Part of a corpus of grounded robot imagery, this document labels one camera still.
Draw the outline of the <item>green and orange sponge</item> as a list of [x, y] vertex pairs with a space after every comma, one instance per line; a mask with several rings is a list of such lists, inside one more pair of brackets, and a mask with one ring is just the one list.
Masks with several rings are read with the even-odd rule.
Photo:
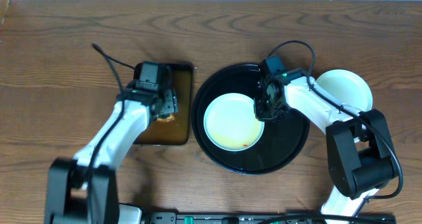
[[174, 119], [175, 119], [174, 114], [173, 114], [173, 113], [170, 113], [170, 114], [163, 114], [163, 115], [159, 115], [159, 116], [156, 118], [156, 121], [157, 121], [158, 123], [166, 123], [166, 122], [173, 121]]

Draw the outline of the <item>light blue plate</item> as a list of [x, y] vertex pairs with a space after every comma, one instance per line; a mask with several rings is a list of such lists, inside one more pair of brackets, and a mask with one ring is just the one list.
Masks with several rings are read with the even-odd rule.
[[342, 102], [362, 111], [373, 107], [373, 95], [369, 85], [354, 72], [334, 69], [320, 75], [316, 83]]
[[211, 143], [229, 152], [248, 150], [264, 132], [264, 123], [255, 117], [253, 99], [238, 93], [214, 99], [206, 108], [203, 125]]

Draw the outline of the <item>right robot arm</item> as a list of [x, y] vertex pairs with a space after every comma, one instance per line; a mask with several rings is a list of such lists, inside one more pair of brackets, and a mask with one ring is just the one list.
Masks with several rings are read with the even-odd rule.
[[314, 123], [326, 137], [328, 169], [334, 187], [314, 223], [364, 223], [358, 216], [377, 192], [392, 179], [397, 196], [403, 187], [403, 171], [394, 151], [385, 116], [368, 107], [361, 109], [302, 72], [263, 76], [258, 81], [255, 113], [261, 121], [281, 119], [292, 111]]

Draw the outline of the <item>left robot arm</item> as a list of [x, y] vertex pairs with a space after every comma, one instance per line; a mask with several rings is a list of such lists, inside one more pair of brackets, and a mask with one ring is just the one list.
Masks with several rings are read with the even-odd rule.
[[174, 89], [121, 91], [97, 135], [73, 158], [51, 164], [44, 223], [141, 223], [141, 208], [119, 202], [116, 173], [150, 123], [177, 112]]

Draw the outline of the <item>black rectangular water tray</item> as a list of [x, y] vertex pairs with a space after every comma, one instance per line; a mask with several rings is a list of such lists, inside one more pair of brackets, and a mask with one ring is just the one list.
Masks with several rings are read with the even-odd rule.
[[193, 65], [189, 62], [168, 63], [173, 71], [178, 113], [166, 123], [156, 120], [135, 140], [136, 145], [183, 145], [189, 138], [190, 107], [193, 88]]

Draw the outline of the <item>round black serving tray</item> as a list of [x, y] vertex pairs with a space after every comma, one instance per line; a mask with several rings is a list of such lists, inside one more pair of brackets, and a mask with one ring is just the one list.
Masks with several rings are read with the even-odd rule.
[[213, 74], [198, 90], [191, 109], [191, 124], [203, 152], [221, 167], [243, 175], [263, 175], [281, 169], [302, 150], [309, 134], [310, 120], [290, 110], [280, 120], [266, 122], [263, 134], [251, 148], [229, 152], [218, 148], [204, 129], [206, 108], [218, 96], [244, 94], [253, 99], [258, 93], [257, 65], [236, 64]]

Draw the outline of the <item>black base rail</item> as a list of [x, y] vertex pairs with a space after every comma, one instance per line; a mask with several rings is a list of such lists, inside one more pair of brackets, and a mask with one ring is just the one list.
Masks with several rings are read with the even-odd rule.
[[[282, 216], [289, 215], [308, 215], [306, 218], [288, 219], [283, 221], [273, 221], [272, 223], [365, 223], [359, 221], [338, 221], [338, 220], [322, 220], [312, 219], [309, 215], [315, 213], [288, 213]], [[142, 224], [255, 224], [267, 221], [269, 219], [275, 219], [281, 215], [252, 215], [252, 214], [240, 214], [240, 213], [175, 213], [175, 212], [154, 212], [142, 215]], [[374, 215], [363, 215], [361, 219], [369, 219], [376, 223], [397, 223], [395, 216], [374, 214]]]

